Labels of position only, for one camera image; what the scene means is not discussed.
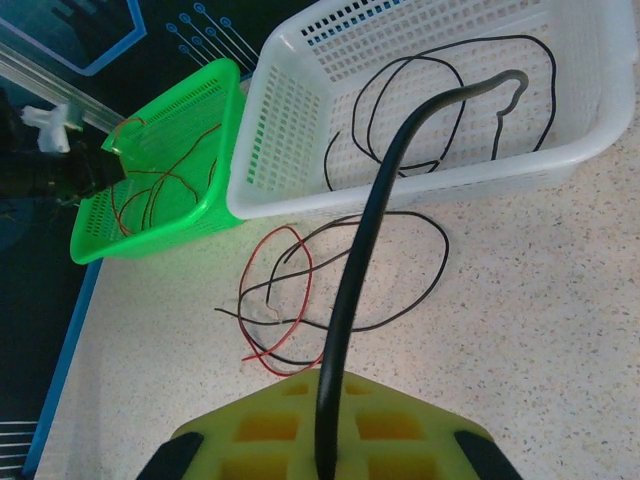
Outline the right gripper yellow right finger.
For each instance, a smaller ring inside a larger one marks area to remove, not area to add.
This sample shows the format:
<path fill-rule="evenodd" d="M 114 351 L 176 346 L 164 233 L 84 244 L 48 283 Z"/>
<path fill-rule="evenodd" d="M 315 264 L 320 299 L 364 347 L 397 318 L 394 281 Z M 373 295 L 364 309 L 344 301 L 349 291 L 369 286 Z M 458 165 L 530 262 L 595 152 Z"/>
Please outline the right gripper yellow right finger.
<path fill-rule="evenodd" d="M 479 424 L 353 373 L 344 375 L 337 479 L 475 479 L 455 438 Z"/>

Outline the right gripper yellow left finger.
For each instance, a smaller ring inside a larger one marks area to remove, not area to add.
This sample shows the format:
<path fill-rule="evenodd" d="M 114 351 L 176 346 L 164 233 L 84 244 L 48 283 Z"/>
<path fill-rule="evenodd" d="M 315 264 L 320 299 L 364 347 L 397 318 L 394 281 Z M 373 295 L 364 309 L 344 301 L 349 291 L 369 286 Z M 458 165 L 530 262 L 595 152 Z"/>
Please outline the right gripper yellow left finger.
<path fill-rule="evenodd" d="M 202 442 L 186 479 L 316 479 L 317 369 L 306 370 L 181 425 Z"/>

